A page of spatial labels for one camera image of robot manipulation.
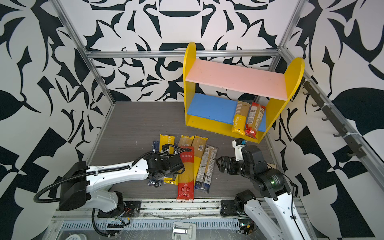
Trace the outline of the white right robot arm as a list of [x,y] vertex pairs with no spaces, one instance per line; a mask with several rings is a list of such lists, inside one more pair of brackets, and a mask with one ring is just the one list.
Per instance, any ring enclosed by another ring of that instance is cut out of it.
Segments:
[[245,214],[268,240],[311,239],[297,208],[289,184],[279,170],[270,168],[257,146],[235,145],[235,156],[216,160],[219,171],[250,180],[271,208],[276,220],[265,212],[250,190],[236,195],[232,214]]

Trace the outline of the small red spaghetti bag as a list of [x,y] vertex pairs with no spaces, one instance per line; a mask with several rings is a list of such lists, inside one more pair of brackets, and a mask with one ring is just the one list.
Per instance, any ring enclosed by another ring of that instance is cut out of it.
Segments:
[[258,129],[262,122],[266,107],[258,103],[252,103],[246,123],[246,135],[256,139]]

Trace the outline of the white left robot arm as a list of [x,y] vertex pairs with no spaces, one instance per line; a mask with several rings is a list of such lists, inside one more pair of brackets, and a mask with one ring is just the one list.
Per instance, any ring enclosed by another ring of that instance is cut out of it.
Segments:
[[35,203],[59,203],[59,210],[99,210],[108,217],[120,218],[125,212],[122,193],[110,192],[107,187],[128,181],[161,180],[169,174],[185,171],[181,155],[189,149],[177,149],[173,154],[149,151],[128,163],[108,166],[87,166],[75,163],[72,168],[51,185],[41,189],[33,198]]

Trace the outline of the yellow spaghetti bag front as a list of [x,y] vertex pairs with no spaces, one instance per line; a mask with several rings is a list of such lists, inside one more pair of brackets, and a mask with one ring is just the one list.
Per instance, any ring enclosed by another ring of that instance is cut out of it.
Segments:
[[233,119],[232,132],[245,135],[246,122],[251,105],[246,102],[237,101],[235,115]]

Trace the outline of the long red spaghetti bag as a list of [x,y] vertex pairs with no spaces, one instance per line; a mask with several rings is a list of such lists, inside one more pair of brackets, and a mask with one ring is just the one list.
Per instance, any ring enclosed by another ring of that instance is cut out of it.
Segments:
[[184,149],[189,151],[180,154],[185,170],[179,175],[177,200],[189,201],[194,199],[195,154],[194,147]]

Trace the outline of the blue Barilla pasta box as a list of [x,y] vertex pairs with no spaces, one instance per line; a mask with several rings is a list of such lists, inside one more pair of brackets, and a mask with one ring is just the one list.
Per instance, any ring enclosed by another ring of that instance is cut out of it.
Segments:
[[[153,150],[155,152],[160,151],[160,141],[154,141],[153,142]],[[160,186],[163,186],[165,184],[171,184],[177,186],[179,183],[178,175],[176,174],[168,174],[165,177],[163,177],[160,180],[155,180],[155,179],[149,179],[148,185],[151,187],[158,188]]]

